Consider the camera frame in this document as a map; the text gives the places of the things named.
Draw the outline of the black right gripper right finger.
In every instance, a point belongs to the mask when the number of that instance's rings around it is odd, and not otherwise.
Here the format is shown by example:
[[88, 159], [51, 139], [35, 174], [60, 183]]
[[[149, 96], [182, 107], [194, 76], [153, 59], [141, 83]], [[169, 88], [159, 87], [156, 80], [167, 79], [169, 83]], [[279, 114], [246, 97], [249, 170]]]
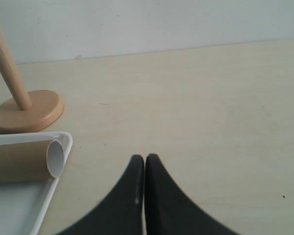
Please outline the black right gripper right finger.
[[236, 234], [179, 188], [157, 154], [149, 154], [146, 159], [145, 220], [148, 235]]

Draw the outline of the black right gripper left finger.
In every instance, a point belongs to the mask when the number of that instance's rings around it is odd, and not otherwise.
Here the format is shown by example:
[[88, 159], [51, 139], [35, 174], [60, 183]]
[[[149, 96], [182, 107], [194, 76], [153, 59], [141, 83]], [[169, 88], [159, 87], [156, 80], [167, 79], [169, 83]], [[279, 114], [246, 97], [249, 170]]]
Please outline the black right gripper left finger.
[[60, 235], [142, 235], [145, 163], [133, 155], [101, 202]]

